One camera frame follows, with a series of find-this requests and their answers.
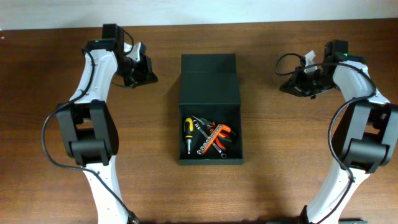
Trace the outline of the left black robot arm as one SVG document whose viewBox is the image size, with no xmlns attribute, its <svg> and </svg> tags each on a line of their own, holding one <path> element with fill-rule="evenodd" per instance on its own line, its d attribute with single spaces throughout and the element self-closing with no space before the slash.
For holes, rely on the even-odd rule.
<svg viewBox="0 0 398 224">
<path fill-rule="evenodd" d="M 82 171 L 90 185 L 98 223 L 139 223 L 122 200 L 116 174 L 119 136 L 107 107 L 113 78 L 135 88 L 155 83 L 151 60 L 143 43 L 125 43 L 128 33 L 117 24 L 104 24 L 100 39 L 83 47 L 85 67 L 72 97 L 57 106 L 56 116 L 67 156 L 75 161 L 70 170 Z"/>
</svg>

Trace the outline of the silver ratchet wrench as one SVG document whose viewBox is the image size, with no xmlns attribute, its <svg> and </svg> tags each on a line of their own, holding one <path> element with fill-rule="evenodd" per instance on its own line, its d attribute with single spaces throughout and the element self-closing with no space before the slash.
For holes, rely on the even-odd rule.
<svg viewBox="0 0 398 224">
<path fill-rule="evenodd" d="M 227 155 L 223 152 L 223 150 L 222 149 L 220 149 L 217 145 L 216 145 L 216 143 L 215 143 L 215 139 L 216 139 L 216 136 L 214 135 L 214 134 L 211 134 L 210 136 L 209 135 L 207 135 L 207 133 L 206 132 L 204 132 L 204 130 L 201 128 L 201 126 L 198 124 L 198 121 L 197 120 L 194 120 L 193 121 L 193 125 L 197 128 L 197 130 L 205 137 L 205 142 L 202 144 L 202 146 L 199 148 L 199 150 L 197 150 L 197 154 L 199 154 L 199 155 L 204 155 L 206 152 L 207 152 L 207 150 L 211 147 L 211 146 L 213 146 L 217 151 L 218 151 L 218 153 L 220 154 L 220 156 L 221 156 L 221 158 L 222 159 L 226 159 L 227 158 Z"/>
</svg>

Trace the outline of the orange socket bit rail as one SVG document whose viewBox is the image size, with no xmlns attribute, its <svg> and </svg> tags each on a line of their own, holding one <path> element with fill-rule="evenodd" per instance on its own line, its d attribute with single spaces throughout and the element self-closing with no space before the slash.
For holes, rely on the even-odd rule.
<svg viewBox="0 0 398 224">
<path fill-rule="evenodd" d="M 215 140 L 221 132 L 223 126 L 221 124 L 217 125 L 216 129 L 209 136 L 204 132 L 204 130 L 202 130 L 198 123 L 195 124 L 195 127 L 206 138 L 205 142 L 200 146 L 199 150 L 197 150 L 197 154 L 203 155 L 211 146 L 213 146 L 219 152 L 220 156 L 225 159 L 226 154 L 221 150 L 219 146 L 215 144 Z"/>
</svg>

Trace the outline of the yellow black screwdriver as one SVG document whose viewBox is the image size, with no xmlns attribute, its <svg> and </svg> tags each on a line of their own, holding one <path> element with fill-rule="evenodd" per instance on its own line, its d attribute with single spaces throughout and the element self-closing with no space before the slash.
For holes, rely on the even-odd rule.
<svg viewBox="0 0 398 224">
<path fill-rule="evenodd" d="M 191 153 L 191 143 L 193 139 L 193 120 L 186 118 L 183 124 L 185 143 L 187 145 L 187 154 Z"/>
</svg>

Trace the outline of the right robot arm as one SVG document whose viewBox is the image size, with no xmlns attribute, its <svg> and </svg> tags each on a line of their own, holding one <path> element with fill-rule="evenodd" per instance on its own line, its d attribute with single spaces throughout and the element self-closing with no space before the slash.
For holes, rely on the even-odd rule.
<svg viewBox="0 0 398 224">
<path fill-rule="evenodd" d="M 300 65 L 287 73 L 279 90 L 311 99 L 338 89 L 345 99 L 328 128 L 333 162 L 317 196 L 303 207 L 298 223 L 340 223 L 355 190 L 392 159 L 397 143 L 397 105 L 377 89 L 365 59 L 349 55 L 348 42 L 325 45 L 323 62 L 315 53 L 300 56 Z"/>
</svg>

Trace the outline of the dark green box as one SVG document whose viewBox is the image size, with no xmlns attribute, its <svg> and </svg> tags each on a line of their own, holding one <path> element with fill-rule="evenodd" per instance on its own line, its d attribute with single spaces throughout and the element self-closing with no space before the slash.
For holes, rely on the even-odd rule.
<svg viewBox="0 0 398 224">
<path fill-rule="evenodd" d="M 180 81 L 179 164 L 243 164 L 241 97 L 235 54 L 183 54 Z M 213 146 L 204 155 L 197 154 L 205 137 L 194 125 L 191 153 L 187 154 L 183 124 L 186 118 L 194 120 L 192 115 L 214 121 L 217 125 L 225 124 L 235 132 L 234 141 L 225 144 L 223 152 L 226 159 L 222 159 Z"/>
</svg>

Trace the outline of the orange black long-nose pliers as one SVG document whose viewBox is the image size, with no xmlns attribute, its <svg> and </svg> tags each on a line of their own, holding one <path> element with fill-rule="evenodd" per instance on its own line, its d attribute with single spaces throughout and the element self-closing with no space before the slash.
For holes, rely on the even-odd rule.
<svg viewBox="0 0 398 224">
<path fill-rule="evenodd" d="M 210 133 L 213 133 L 217 127 L 217 124 L 214 121 L 208 121 L 205 118 L 198 118 L 194 115 L 192 115 L 193 118 L 195 118 L 197 121 L 199 121 L 202 125 L 205 126 L 207 130 L 209 130 Z M 218 135 L 218 140 L 216 140 L 217 143 L 220 143 L 220 140 L 227 141 L 227 142 L 233 142 L 236 134 L 235 132 L 227 125 L 223 125 L 224 129 L 219 133 Z"/>
</svg>

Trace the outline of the small red cutting pliers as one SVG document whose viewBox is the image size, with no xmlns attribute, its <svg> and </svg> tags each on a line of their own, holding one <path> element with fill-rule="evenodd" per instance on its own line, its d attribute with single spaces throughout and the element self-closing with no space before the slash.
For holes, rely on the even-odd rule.
<svg viewBox="0 0 398 224">
<path fill-rule="evenodd" d="M 215 139 L 216 145 L 222 150 L 226 150 L 225 144 L 232 142 L 233 140 L 231 139 L 231 137 L 228 134 L 223 133 L 219 134 Z"/>
</svg>

